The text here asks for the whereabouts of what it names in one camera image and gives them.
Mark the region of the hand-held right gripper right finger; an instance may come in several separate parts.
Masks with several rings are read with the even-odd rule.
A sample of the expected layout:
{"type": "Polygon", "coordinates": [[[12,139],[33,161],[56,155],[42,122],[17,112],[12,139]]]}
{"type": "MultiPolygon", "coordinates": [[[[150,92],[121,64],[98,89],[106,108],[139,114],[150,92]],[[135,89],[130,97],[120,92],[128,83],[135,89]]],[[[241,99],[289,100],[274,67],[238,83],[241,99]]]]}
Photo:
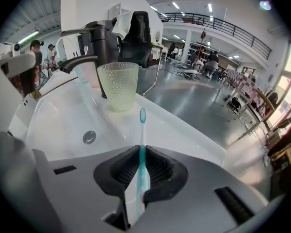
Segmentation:
{"type": "Polygon", "coordinates": [[[224,233],[237,227],[235,219],[215,193],[229,188],[253,213],[268,200],[255,188],[207,160],[176,151],[158,151],[183,163],[188,180],[172,199],[150,203],[135,224],[137,233],[224,233]]]}

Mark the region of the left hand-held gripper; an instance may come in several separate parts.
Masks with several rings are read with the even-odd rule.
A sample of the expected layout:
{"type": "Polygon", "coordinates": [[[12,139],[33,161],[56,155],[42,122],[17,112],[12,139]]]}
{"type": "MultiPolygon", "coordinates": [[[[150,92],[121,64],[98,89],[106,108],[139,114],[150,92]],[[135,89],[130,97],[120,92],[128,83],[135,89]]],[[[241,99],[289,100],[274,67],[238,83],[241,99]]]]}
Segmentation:
{"type": "Polygon", "coordinates": [[[18,56],[6,52],[0,55],[0,132],[23,136],[23,122],[16,111],[22,102],[21,95],[28,95],[35,89],[37,67],[37,52],[18,56]]]}

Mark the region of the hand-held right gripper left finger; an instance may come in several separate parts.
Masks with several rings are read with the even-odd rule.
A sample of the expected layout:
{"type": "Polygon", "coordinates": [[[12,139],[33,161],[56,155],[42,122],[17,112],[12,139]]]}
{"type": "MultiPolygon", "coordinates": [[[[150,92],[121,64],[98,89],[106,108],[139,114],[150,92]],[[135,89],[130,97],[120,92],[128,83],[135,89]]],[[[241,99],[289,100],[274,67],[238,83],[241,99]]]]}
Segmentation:
{"type": "Polygon", "coordinates": [[[127,188],[139,146],[48,161],[33,150],[32,219],[47,233],[124,233],[132,228],[127,188]]]}

